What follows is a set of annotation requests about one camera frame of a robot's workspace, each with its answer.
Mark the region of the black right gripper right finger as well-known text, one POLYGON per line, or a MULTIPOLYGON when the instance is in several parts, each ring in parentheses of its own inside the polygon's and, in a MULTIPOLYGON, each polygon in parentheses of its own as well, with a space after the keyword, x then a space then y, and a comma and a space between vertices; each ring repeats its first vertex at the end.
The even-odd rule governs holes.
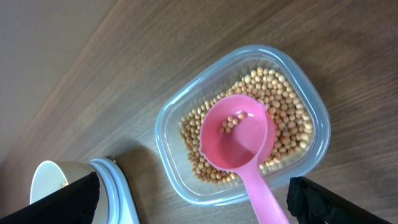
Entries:
POLYGON ((299 224, 389 224, 306 177, 290 179, 286 202, 299 224))

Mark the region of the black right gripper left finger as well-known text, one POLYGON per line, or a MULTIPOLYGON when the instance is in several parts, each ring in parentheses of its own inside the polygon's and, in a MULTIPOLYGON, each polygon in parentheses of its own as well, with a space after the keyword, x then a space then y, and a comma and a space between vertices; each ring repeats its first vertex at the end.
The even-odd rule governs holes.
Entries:
POLYGON ((1 218, 1 224, 92 224, 100 198, 96 172, 1 218))

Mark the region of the pink plastic scoop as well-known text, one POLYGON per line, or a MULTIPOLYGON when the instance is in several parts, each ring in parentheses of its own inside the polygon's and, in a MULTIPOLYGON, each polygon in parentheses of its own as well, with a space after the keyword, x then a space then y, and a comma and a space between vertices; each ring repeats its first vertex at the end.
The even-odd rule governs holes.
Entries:
POLYGON ((261 159, 275 143, 275 126, 266 107, 246 95, 232 95, 217 102, 206 114, 200 130, 200 152, 215 168, 240 176, 259 223, 288 223, 262 174, 261 159), (222 120, 246 113, 231 134, 220 134, 222 120))

